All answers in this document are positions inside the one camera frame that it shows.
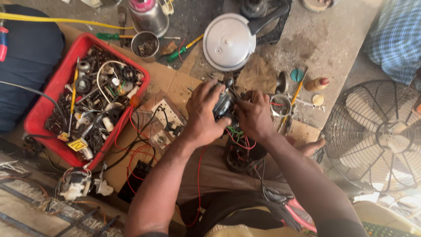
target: green-handled screwdriver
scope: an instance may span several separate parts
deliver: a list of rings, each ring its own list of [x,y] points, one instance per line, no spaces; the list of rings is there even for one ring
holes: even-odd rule
[[[195,40],[193,40],[191,43],[189,43],[186,47],[182,47],[181,49],[180,49],[180,54],[182,54],[182,53],[185,53],[185,52],[187,52],[187,49],[188,48],[190,48],[190,47],[192,47],[195,43],[197,43],[199,40],[201,40],[202,38],[203,38],[203,35],[204,34],[202,34],[201,36],[199,36],[197,39],[195,39]],[[172,62],[172,61],[174,61],[176,58],[178,58],[179,57],[179,52],[178,51],[175,51],[175,52],[173,52],[170,56],[168,56],[167,57],[167,62]]]
[[[119,35],[117,33],[115,34],[109,34],[109,33],[97,33],[96,37],[100,40],[119,40],[120,38],[133,38],[134,35]]]
[[[129,38],[132,39],[134,35],[119,35],[117,33],[110,34],[110,33],[97,33],[96,37],[100,40],[119,40],[121,38]],[[170,36],[162,36],[159,37],[160,40],[170,39],[170,40],[181,40],[180,37],[170,37]]]

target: plastic bottle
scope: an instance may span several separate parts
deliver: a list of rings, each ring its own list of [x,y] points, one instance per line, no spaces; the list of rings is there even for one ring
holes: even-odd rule
[[[317,79],[307,82],[304,88],[309,92],[315,92],[315,91],[323,90],[324,88],[328,86],[328,84],[329,84],[328,78],[319,77]]]

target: fan part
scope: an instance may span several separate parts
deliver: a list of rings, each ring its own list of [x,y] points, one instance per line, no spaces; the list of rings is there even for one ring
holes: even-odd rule
[[[335,169],[378,192],[415,189],[421,181],[421,116],[412,112],[420,93],[389,80],[345,91],[323,129]]]

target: pressure cooker handle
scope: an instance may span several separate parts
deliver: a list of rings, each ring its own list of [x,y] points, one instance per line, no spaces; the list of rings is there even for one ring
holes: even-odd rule
[[[248,27],[250,28],[251,35],[257,34],[263,27],[265,27],[267,24],[269,24],[271,21],[275,20],[276,18],[282,16],[283,14],[287,13],[289,11],[289,6],[284,5],[282,7],[279,7],[272,13],[268,14],[265,17],[252,20],[248,23]]]

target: green wire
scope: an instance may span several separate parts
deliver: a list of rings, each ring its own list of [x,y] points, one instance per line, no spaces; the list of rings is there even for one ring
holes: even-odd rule
[[[114,92],[112,92],[113,90],[112,90],[109,86],[107,86],[107,87],[108,87],[108,89],[111,91],[111,94],[112,94],[112,95],[117,96],[118,94],[120,94],[121,90],[123,89],[124,84],[126,84],[126,81],[124,81],[124,82],[123,82],[123,84],[121,84],[121,88],[120,88],[120,90],[117,92],[117,94],[114,94]]]
[[[226,127],[226,128],[228,128],[232,132],[232,135],[233,136],[234,136],[235,133],[238,133],[238,135],[237,135],[237,142],[234,141],[235,143],[238,143],[238,141],[240,140],[240,136],[243,135],[244,132],[243,131],[238,132],[233,127]]]

